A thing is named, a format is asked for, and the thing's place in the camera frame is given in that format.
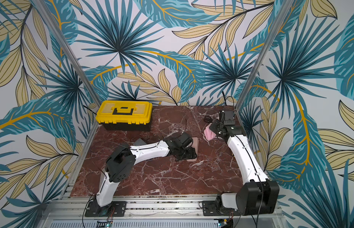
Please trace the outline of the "pink microfibre cloth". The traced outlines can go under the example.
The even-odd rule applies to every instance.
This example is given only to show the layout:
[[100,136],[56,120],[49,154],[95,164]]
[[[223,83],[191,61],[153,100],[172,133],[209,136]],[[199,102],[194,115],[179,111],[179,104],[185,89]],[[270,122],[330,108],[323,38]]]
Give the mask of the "pink microfibre cloth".
[[205,129],[204,129],[204,136],[206,138],[207,141],[211,141],[213,139],[216,138],[216,133],[214,133],[211,129],[210,129],[210,125],[208,125]]

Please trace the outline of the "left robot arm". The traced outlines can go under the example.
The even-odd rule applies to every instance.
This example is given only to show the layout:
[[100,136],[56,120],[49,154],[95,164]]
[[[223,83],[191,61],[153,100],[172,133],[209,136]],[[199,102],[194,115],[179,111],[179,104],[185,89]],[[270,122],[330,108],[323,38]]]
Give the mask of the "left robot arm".
[[103,177],[100,179],[96,201],[99,207],[111,204],[118,185],[126,179],[134,165],[159,157],[174,156],[177,161],[197,158],[198,139],[188,133],[168,137],[161,141],[144,144],[120,144],[106,161]]

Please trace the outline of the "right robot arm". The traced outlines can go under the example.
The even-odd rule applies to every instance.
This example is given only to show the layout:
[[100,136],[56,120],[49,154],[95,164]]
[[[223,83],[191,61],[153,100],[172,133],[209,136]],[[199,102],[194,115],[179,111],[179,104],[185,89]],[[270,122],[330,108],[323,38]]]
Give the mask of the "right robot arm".
[[209,128],[217,137],[224,139],[231,149],[243,181],[239,192],[221,195],[222,207],[238,211],[244,216],[272,214],[278,200],[279,185],[276,181],[269,180],[259,165],[242,128],[224,125],[217,119]]

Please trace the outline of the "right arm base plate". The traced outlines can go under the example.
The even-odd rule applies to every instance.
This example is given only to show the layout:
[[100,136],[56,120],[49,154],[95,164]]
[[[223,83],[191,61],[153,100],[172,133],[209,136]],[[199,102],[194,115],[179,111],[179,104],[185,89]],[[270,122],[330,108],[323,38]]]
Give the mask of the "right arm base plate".
[[208,217],[240,216],[237,209],[226,208],[218,200],[201,201],[199,202],[199,207],[203,210],[203,215]]

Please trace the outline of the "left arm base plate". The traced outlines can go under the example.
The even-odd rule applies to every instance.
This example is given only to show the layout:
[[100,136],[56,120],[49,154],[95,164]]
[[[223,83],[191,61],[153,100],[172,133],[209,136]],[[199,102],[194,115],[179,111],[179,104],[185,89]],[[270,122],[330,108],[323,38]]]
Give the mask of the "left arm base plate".
[[113,201],[110,204],[100,207],[96,200],[86,206],[85,217],[123,217],[126,210],[126,201]]

